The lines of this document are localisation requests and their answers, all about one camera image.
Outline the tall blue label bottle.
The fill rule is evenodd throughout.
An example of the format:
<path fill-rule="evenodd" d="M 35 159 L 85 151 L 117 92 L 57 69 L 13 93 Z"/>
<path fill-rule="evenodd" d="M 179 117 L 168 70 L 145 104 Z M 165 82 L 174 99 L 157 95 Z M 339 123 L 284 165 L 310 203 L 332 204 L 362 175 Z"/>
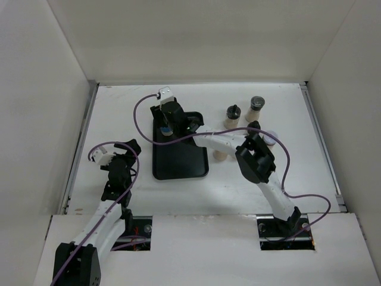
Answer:
<path fill-rule="evenodd" d="M 160 132 L 163 136 L 172 136 L 173 134 L 173 131 L 168 126 L 160 127 Z"/>

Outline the yellow cap spice bottle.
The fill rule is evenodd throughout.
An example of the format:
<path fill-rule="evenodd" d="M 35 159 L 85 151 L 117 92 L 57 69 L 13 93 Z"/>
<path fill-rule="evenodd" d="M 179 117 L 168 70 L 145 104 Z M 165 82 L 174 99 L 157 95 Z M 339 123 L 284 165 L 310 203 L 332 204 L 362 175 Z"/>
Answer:
<path fill-rule="evenodd" d="M 217 161 L 225 161 L 228 157 L 228 154 L 218 150 L 214 150 L 213 156 Z"/>

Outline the black knob cap bottle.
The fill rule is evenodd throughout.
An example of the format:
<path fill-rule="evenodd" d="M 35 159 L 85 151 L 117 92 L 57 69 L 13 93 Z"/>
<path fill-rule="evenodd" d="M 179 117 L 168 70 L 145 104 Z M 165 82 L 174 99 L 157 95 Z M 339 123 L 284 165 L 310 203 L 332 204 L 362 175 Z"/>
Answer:
<path fill-rule="evenodd" d="M 237 128 L 240 117 L 241 117 L 241 109 L 236 104 L 229 106 L 226 110 L 226 118 L 224 120 L 224 127 L 226 129 Z"/>

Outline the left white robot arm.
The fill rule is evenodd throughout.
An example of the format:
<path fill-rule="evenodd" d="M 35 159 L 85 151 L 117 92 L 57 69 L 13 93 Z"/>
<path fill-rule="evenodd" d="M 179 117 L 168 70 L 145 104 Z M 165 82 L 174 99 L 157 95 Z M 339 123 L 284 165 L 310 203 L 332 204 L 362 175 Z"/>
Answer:
<path fill-rule="evenodd" d="M 124 150 L 118 154 L 108 152 L 105 145 L 100 143 L 88 153 L 88 160 L 108 173 L 98 208 L 75 239 L 57 247 L 51 285 L 99 285 L 101 266 L 113 245 L 133 232 L 128 205 L 138 178 L 141 147 L 135 139 L 113 141 L 113 147 Z"/>

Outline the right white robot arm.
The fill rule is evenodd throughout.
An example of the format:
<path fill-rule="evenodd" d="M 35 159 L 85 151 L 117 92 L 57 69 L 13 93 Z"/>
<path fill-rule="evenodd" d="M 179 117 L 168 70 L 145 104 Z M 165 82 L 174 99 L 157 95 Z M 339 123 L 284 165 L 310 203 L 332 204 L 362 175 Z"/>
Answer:
<path fill-rule="evenodd" d="M 150 110 L 161 127 L 168 127 L 173 132 L 175 143 L 183 142 L 233 156 L 242 176 L 258 185 L 267 199 L 277 231 L 288 236 L 297 230 L 301 212 L 282 191 L 274 154 L 260 135 L 273 140 L 276 137 L 261 130 L 258 125 L 247 127 L 247 135 L 234 134 L 233 129 L 221 132 L 212 130 L 203 121 L 188 117 L 176 101 L 153 106 Z"/>

